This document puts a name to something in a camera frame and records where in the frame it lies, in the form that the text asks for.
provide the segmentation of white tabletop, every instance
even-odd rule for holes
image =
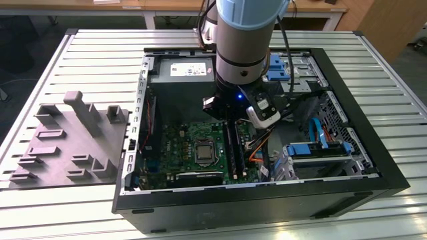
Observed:
[[[427,233],[425,107],[372,49],[352,32],[289,31],[291,47],[324,48],[339,74],[381,138],[411,188],[373,200],[337,218],[292,221],[156,236],[186,239],[371,239]],[[65,35],[0,147],[0,240],[136,239],[142,235],[110,213],[114,186],[6,190],[38,121],[40,104],[62,102],[65,91],[80,90],[96,109],[129,109],[144,48],[196,47],[190,30],[78,30]],[[283,48],[275,32],[271,47]]]

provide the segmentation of metal case frame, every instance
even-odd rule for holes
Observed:
[[[353,129],[363,143],[380,177],[305,181],[303,185],[264,184],[257,187],[218,187],[196,191],[124,194],[121,191],[124,182],[130,179],[122,181],[120,172],[122,170],[129,173],[133,170],[129,162],[136,159],[137,154],[136,150],[126,150],[121,155],[112,212],[121,214],[142,233],[336,217],[372,199],[389,197],[409,187],[324,50],[321,48],[291,50],[311,52],[347,116],[348,127]],[[141,112],[142,109],[148,67],[149,65],[142,62],[134,112]],[[126,134],[124,149],[128,149],[132,136],[138,134],[138,124],[140,119],[130,123],[134,125],[134,131]]]

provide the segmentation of black wire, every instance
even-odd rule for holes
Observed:
[[[192,19],[193,16],[189,16],[185,22],[185,25],[189,23],[189,20]]]
[[[285,52],[287,52],[287,62],[288,62],[288,69],[289,69],[289,75],[291,75],[291,86],[288,88],[287,100],[291,101],[291,97],[292,97],[292,94],[293,94],[293,86],[295,86],[293,62],[292,62],[291,49],[289,49],[289,42],[288,42],[288,36],[287,36],[287,32],[285,32],[285,27],[283,26],[281,19],[280,19],[279,16],[276,17],[276,20],[279,22],[280,31],[281,31],[283,40],[284,40]]]
[[[320,97],[324,93],[324,90],[317,90],[299,95],[297,98],[285,105],[285,109],[280,111],[280,118],[289,116],[303,101],[312,97]]]
[[[176,29],[181,29],[181,27],[178,25],[176,25],[173,22],[170,22],[170,21],[168,22],[168,20],[166,20],[166,18],[164,16],[161,16],[161,18],[164,19],[166,26],[172,25],[172,26],[176,27]]]
[[[268,176],[265,176],[263,173],[260,173],[260,181],[268,182],[271,178],[271,169],[269,169],[269,157],[268,157],[268,140],[265,141],[264,145],[260,147],[261,149],[261,165],[268,170]]]
[[[255,136],[256,140],[251,141],[251,143],[248,144],[248,147],[251,147],[253,145],[257,146],[259,144],[256,144],[256,143],[259,141],[264,140],[264,138],[268,136],[268,133],[271,133],[273,129],[275,129],[275,125],[272,125],[269,128],[267,128],[264,131],[257,131],[257,134]]]
[[[198,38],[198,43],[200,43],[200,45],[201,45],[201,47],[202,47],[204,49],[206,48],[206,45],[205,45],[205,43],[202,42],[202,37],[201,37],[201,22],[204,22],[204,19],[205,19],[205,17],[206,17],[206,14],[208,14],[208,12],[210,11],[210,9],[213,8],[214,4],[216,4],[216,1],[213,0],[212,3],[210,3],[210,5],[206,7],[202,15],[200,16],[198,21],[197,21],[197,32],[198,32],[197,38]]]
[[[202,10],[204,5],[205,5],[205,0],[202,0],[202,2],[201,2],[200,10],[198,10],[198,13],[197,13],[197,19],[194,21],[194,28],[198,27],[200,14],[201,14],[201,10]]]
[[[292,4],[293,4],[293,13],[292,13],[292,18],[293,18],[293,14],[295,14],[295,18],[297,17],[297,13],[299,13],[299,8],[296,7],[296,3],[295,0],[291,0]]]

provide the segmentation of cable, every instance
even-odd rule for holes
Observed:
[[[327,127],[324,125],[321,126],[321,129],[324,131],[327,141],[329,141],[329,142],[333,141],[333,138],[332,138],[332,136],[327,130]]]
[[[272,132],[273,128],[275,128],[275,126],[267,128],[267,129],[265,129],[265,132],[264,132],[255,140],[252,140],[252,141],[247,144],[247,146],[249,147],[249,146],[252,146],[255,143],[257,143],[257,142],[267,136],[267,134]]]
[[[189,17],[188,17],[186,22],[185,22],[185,26],[186,26],[186,24],[189,23],[189,20],[192,19],[192,17],[193,17],[193,16],[189,16]]]
[[[249,120],[247,120],[247,119],[244,119],[244,118],[238,118],[237,120],[238,120],[238,121],[248,122],[248,123],[252,123]]]
[[[216,166],[216,164],[217,164],[218,161],[220,161],[220,158],[218,158],[218,156],[216,155],[216,151],[214,151],[214,158],[216,158],[216,162],[213,163],[213,166]]]
[[[287,99],[289,101],[291,97],[292,97],[292,93],[293,93],[293,86],[295,86],[293,62],[292,62],[292,56],[291,56],[288,36],[287,36],[287,33],[285,33],[285,27],[283,26],[283,23],[281,23],[281,20],[280,20],[279,16],[276,17],[276,20],[279,22],[280,31],[281,31],[281,35],[283,35],[285,52],[287,52],[287,62],[288,62],[289,75],[291,75],[291,86],[288,88],[288,96],[287,96]]]
[[[271,167],[269,167],[269,156],[268,156],[268,141],[265,141],[264,145],[261,146],[261,159],[263,159],[263,163],[261,165],[264,166],[264,168],[267,169],[268,174],[264,175],[263,171],[260,173],[260,181],[261,182],[268,182],[268,180],[271,179]]]
[[[317,90],[305,94],[299,95],[287,105],[284,110],[280,111],[280,118],[285,118],[292,114],[297,106],[303,101],[312,97],[320,97],[325,93],[324,90]]]
[[[176,25],[173,22],[170,22],[164,16],[160,16],[160,17],[164,19],[166,26],[170,25],[170,26],[174,26],[176,29],[181,29],[181,27],[178,25]]]
[[[194,28],[198,27],[200,14],[201,14],[204,5],[205,5],[205,0],[202,0],[202,2],[201,2],[200,10],[198,10],[198,13],[197,13],[197,19],[194,21]]]
[[[295,14],[295,18],[297,17],[297,13],[299,13],[299,8],[296,7],[296,3],[295,0],[291,0],[292,4],[293,4],[293,13],[292,13],[292,18],[293,18],[293,14]]]
[[[141,147],[138,149],[140,153],[142,153],[142,150],[144,150],[149,135],[152,134],[152,119],[149,117],[149,101],[148,101],[148,99],[146,99],[146,117],[148,117],[148,134],[146,134],[144,143],[142,143],[142,145],[141,145]]]
[[[255,149],[255,151],[252,152],[251,156],[248,157],[248,161],[249,162],[263,162],[261,159],[259,158],[253,158],[255,153],[260,150],[261,146],[264,145],[264,143],[267,142],[269,136],[272,135],[272,133],[269,133],[269,135],[265,137],[265,139],[261,141],[260,145],[257,146],[257,148]]]
[[[204,49],[206,48],[206,45],[205,45],[205,43],[202,42],[202,37],[201,37],[201,22],[204,22],[204,19],[205,19],[205,17],[206,17],[206,14],[208,14],[208,12],[210,11],[210,9],[213,8],[214,4],[216,4],[216,1],[213,0],[212,3],[210,3],[210,5],[206,7],[206,9],[205,9],[201,17],[197,19],[197,32],[198,32],[197,38],[198,38],[198,43],[200,43],[200,45],[201,45],[201,47],[202,47]]]

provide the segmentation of blue drive bracket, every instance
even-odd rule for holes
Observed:
[[[288,81],[291,76],[287,74],[284,69],[284,63],[277,54],[269,55],[269,66],[267,72],[268,81]]]
[[[291,147],[293,148],[296,155],[309,155],[312,151],[309,150],[309,146],[307,143],[297,143],[292,144]]]

